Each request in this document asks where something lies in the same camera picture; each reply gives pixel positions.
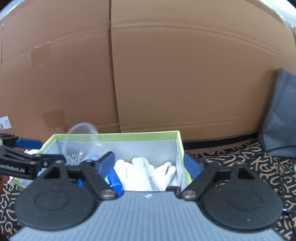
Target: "green object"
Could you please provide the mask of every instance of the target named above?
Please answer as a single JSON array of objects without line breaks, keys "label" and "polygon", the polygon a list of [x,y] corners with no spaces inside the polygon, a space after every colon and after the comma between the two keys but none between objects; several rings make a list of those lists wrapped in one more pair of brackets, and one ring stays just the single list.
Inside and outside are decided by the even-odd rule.
[{"label": "green object", "polygon": [[[60,154],[60,146],[64,140],[79,145],[80,142],[91,141],[91,137],[89,134],[72,134],[68,138],[67,134],[54,134],[38,153]],[[98,138],[110,147],[117,160],[131,161],[132,157],[143,156],[153,166],[161,166],[171,161],[176,165],[181,189],[191,183],[191,177],[183,164],[184,149],[179,131],[98,134]],[[29,180],[20,178],[13,178],[13,182],[20,188],[25,188],[30,183]]]}]

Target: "cardboard box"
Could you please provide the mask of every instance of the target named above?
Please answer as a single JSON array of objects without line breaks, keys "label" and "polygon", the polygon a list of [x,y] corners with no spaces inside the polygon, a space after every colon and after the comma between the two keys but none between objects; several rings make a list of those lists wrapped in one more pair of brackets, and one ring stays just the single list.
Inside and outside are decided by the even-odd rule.
[{"label": "cardboard box", "polygon": [[5,132],[43,141],[79,122],[249,134],[278,68],[296,73],[293,29],[257,0],[25,0],[0,26]]},{"label": "cardboard box", "polygon": [[[123,159],[131,162],[134,157],[145,157],[149,164],[159,167],[170,161],[176,166],[176,178],[178,185],[183,190],[191,183],[191,177],[184,168],[184,149],[179,131],[160,131],[144,133],[113,133],[99,134],[100,140],[115,153],[116,160]],[[71,135],[67,138],[64,134],[55,134],[42,146],[38,153],[61,154],[64,140],[71,141],[73,145],[86,143],[89,135]],[[32,181],[14,178],[21,189],[27,187]]]}]

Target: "black patterned fabric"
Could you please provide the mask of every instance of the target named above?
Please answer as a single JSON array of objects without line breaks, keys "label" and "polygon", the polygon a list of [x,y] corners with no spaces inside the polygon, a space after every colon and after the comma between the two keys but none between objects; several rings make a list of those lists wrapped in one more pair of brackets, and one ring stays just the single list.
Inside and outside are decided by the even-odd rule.
[{"label": "black patterned fabric", "polygon": [[[296,211],[296,181],[295,172],[293,170],[293,165],[296,164],[296,159],[271,157],[263,152],[264,150],[260,143],[256,142],[247,143],[235,148],[196,154],[196,157],[203,161],[215,161],[219,165],[225,166],[232,166],[236,161],[243,162],[276,193],[279,193],[279,162],[285,208],[291,211]],[[291,213],[290,217],[288,215],[282,215],[275,230],[286,240],[290,240],[294,236],[292,225],[296,228],[296,214]]]},{"label": "black patterned fabric", "polygon": [[[236,161],[244,162],[276,193],[279,193],[279,173],[277,169],[277,163],[279,161],[283,180],[285,207],[288,210],[296,211],[296,181],[293,170],[296,160],[270,157],[263,152],[264,150],[262,150],[259,142],[249,142],[234,148],[196,154],[196,156],[201,160],[212,160],[225,166],[232,166]],[[3,235],[9,237],[21,228],[14,212],[14,201],[19,195],[20,190],[16,186],[11,187],[7,182],[4,182],[3,191],[4,193],[1,195],[0,203],[0,225]],[[288,215],[281,216],[275,230],[286,240],[290,240],[294,235],[292,225],[296,227],[296,214],[294,213],[290,214],[290,217]]]}]

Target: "clear plastic cup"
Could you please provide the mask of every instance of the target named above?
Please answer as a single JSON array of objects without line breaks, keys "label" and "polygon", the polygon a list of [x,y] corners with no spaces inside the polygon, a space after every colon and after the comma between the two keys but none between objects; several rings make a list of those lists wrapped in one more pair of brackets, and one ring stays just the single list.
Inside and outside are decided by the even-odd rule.
[{"label": "clear plastic cup", "polygon": [[[73,126],[67,133],[69,136],[63,142],[61,149],[69,166],[79,165],[85,160],[98,160],[110,149],[100,141],[96,127],[90,123],[79,123]],[[71,134],[89,134],[87,141],[71,141]]]}]

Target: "gray cloth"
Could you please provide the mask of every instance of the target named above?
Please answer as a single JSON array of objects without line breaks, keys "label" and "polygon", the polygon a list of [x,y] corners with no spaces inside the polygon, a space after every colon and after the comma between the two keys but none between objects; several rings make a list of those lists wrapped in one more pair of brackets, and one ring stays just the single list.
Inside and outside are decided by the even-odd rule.
[{"label": "gray cloth", "polygon": [[258,139],[269,156],[296,157],[296,75],[279,68],[274,95]]}]

